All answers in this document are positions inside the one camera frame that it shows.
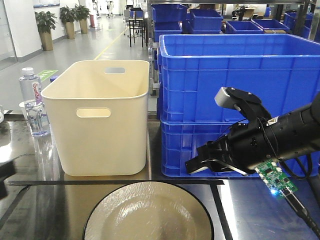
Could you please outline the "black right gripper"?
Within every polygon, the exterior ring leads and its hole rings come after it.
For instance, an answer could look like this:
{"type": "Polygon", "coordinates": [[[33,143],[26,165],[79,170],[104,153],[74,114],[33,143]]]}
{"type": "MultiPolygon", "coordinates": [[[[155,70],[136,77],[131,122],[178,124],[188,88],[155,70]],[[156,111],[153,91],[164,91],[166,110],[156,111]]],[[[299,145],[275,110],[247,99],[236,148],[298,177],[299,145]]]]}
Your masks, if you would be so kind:
{"type": "Polygon", "coordinates": [[[210,169],[247,176],[262,162],[278,157],[278,141],[268,120],[257,117],[249,123],[233,124],[227,141],[208,141],[196,151],[197,156],[185,162],[188,174],[210,169]]]}

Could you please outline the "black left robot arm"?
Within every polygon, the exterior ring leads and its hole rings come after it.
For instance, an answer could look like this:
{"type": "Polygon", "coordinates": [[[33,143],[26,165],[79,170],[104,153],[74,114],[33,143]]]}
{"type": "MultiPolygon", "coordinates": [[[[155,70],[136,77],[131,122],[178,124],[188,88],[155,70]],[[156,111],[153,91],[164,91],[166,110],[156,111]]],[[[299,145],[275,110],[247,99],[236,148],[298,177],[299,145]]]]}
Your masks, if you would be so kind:
{"type": "Polygon", "coordinates": [[[15,161],[13,159],[0,163],[0,199],[7,195],[5,180],[16,173],[15,161]]]}

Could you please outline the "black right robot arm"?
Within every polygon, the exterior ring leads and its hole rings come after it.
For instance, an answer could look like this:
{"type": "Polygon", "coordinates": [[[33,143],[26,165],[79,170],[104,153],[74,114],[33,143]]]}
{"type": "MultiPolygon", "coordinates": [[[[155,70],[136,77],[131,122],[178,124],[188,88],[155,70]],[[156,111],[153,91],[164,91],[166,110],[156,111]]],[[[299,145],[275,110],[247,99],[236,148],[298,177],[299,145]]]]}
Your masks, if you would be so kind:
{"type": "Polygon", "coordinates": [[[254,94],[222,87],[214,98],[217,105],[237,110],[247,123],[234,123],[227,134],[197,148],[197,156],[186,161],[188,174],[212,172],[255,173],[267,160],[286,160],[320,150],[320,97],[286,114],[272,117],[254,94]]]}

